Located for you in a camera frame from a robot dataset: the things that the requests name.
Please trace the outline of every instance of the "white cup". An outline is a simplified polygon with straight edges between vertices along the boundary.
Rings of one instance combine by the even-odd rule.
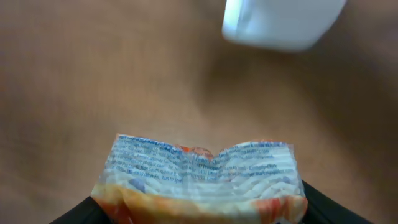
[[[346,0],[227,0],[224,38],[285,52],[311,47],[337,20]]]

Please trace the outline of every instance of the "snack package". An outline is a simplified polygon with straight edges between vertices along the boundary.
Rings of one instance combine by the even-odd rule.
[[[298,223],[307,209],[292,148],[274,141],[213,156],[117,135],[91,196],[120,224]]]

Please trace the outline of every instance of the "wooden table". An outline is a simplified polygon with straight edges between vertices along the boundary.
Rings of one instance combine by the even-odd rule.
[[[82,201],[116,133],[215,153],[286,141],[307,182],[396,222],[397,57],[367,35],[395,2],[352,0],[314,49],[287,55],[223,40],[223,1],[1,1],[0,223]]]

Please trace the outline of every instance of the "black object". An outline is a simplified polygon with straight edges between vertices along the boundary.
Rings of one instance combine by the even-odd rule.
[[[337,204],[303,181],[308,210],[304,224],[370,224],[371,222]],[[112,224],[101,207],[88,197],[75,208],[54,220],[51,224]]]

